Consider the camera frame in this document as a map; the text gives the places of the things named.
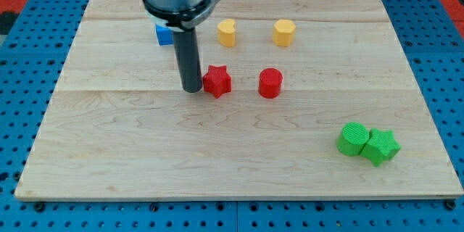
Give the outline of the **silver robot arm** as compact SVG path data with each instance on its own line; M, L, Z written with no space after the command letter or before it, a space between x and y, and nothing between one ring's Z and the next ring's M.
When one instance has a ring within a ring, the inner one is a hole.
M168 28L173 37L175 56L183 90L202 89L196 26L203 23L221 0L142 0L149 19Z

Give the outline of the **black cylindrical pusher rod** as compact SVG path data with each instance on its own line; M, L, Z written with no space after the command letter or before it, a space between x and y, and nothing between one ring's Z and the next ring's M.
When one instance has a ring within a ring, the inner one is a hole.
M183 90L196 93L202 88L196 29L192 28L183 32L173 31L172 35Z

